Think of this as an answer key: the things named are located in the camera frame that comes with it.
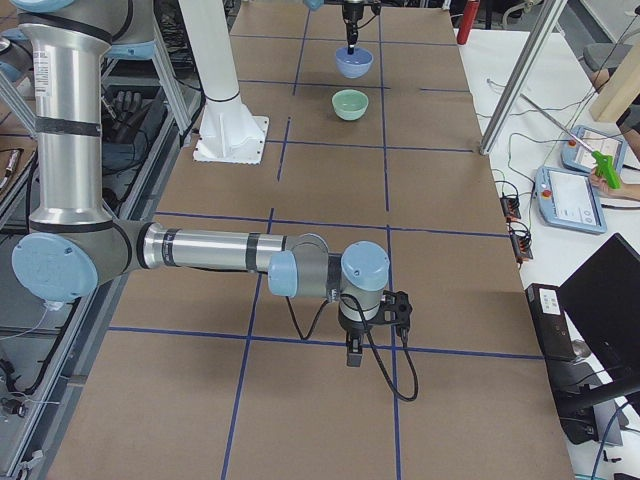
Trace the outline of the person hand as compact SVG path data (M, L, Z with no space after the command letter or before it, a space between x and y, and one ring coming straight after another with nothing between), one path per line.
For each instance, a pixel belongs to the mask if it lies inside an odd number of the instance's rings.
M607 183L605 178L598 176L594 172L590 173L589 181L592 186L596 187L601 193L609 197L633 198L634 189L631 185L625 184L624 182L620 183L619 188L613 188Z

